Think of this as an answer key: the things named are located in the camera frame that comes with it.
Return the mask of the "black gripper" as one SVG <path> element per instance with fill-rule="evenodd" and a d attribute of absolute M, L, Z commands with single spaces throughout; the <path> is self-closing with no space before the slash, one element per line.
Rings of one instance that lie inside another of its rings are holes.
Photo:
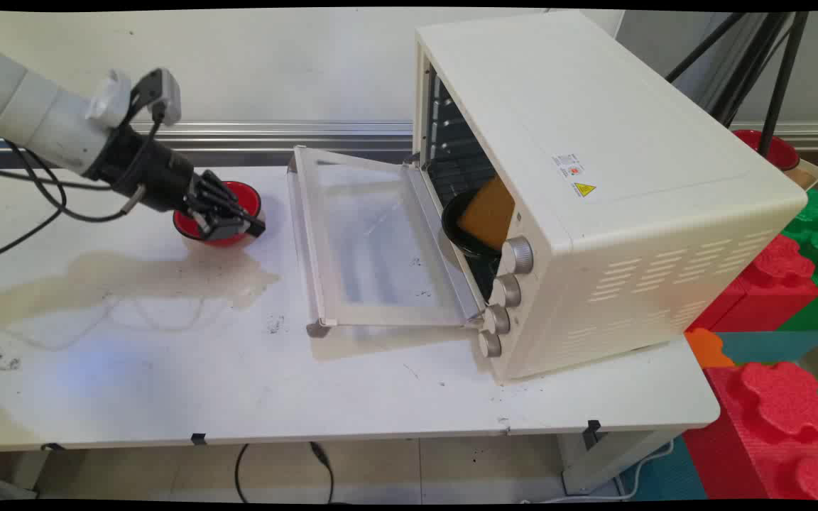
<path fill-rule="evenodd" d="M 111 131 L 107 143 L 87 171 L 111 190 L 132 197 L 145 187 L 140 203 L 157 212 L 184 212 L 184 236 L 201 242 L 234 242 L 243 235 L 262 236 L 266 223 L 243 207 L 234 191 L 210 170 L 199 177 L 199 193 L 188 193 L 194 165 L 125 125 Z"/>

